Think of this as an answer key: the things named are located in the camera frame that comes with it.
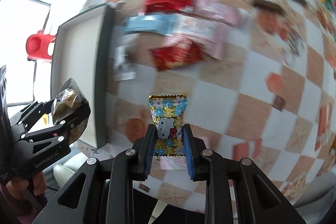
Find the left hand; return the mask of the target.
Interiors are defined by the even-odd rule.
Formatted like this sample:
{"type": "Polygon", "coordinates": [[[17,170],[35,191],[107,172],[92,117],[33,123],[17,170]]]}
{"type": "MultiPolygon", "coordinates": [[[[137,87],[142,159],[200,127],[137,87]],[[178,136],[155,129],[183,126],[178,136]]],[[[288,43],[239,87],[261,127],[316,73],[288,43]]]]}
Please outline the left hand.
{"type": "MultiPolygon", "coordinates": [[[[47,189],[47,183],[43,172],[34,175],[33,178],[34,195],[39,196],[47,189]]],[[[21,178],[15,177],[6,184],[6,188],[10,195],[16,200],[23,198],[23,191],[27,189],[29,182],[21,178]]]]}

